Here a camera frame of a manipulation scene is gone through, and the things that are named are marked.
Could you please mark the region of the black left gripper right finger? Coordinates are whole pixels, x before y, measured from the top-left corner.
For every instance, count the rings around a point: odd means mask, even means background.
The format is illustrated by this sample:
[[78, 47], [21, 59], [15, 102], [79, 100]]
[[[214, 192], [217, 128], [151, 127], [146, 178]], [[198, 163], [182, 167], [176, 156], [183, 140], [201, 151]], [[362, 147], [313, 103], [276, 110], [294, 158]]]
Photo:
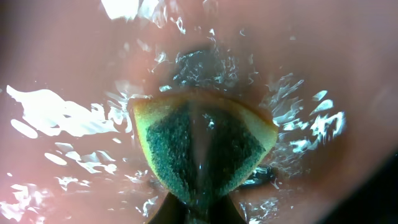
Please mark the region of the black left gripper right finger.
[[229, 195], [217, 200], [209, 209], [211, 224], [246, 224]]

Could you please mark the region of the black water tray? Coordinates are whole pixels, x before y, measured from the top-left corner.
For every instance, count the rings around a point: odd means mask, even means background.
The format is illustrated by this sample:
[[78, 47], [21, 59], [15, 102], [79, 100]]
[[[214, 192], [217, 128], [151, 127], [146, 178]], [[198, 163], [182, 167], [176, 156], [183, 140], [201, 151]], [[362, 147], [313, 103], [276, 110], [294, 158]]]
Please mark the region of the black water tray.
[[2, 1], [1, 222], [148, 223], [128, 103], [187, 91], [278, 128], [246, 223], [396, 223], [396, 1]]

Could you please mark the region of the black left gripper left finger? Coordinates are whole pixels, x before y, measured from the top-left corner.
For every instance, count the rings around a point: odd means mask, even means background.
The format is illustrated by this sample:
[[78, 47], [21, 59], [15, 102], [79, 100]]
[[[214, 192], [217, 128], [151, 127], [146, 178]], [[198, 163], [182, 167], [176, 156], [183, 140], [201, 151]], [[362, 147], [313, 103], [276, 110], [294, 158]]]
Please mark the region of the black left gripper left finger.
[[169, 192], [148, 224], [184, 224], [188, 207]]

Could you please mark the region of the green yellow sponge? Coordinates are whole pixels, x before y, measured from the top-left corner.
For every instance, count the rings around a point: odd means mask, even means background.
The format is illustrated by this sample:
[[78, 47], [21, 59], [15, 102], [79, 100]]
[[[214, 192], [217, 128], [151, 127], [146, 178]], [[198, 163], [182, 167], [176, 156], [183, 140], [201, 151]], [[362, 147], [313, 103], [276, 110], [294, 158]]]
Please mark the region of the green yellow sponge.
[[150, 168], [191, 206], [207, 207], [240, 186], [277, 141], [271, 120], [219, 94], [131, 99], [128, 108]]

